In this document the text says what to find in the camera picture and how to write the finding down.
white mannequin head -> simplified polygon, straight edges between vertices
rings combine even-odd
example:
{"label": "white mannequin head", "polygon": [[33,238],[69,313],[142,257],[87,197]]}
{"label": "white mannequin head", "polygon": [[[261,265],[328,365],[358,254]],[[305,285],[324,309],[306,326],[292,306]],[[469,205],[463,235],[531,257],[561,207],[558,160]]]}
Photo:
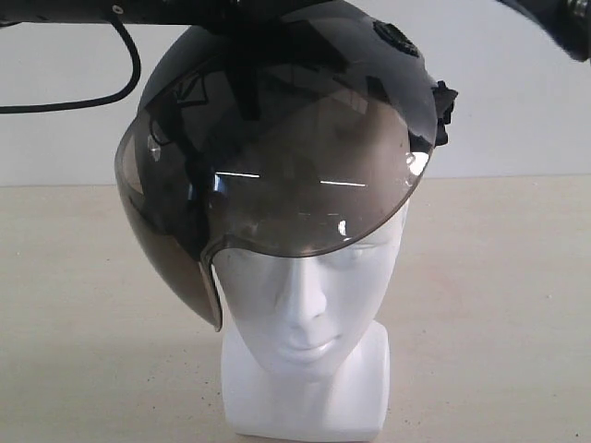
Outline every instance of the white mannequin head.
{"label": "white mannequin head", "polygon": [[227,249],[215,272],[246,346],[268,373],[332,377],[363,338],[386,294],[408,203],[377,231],[308,258]]}

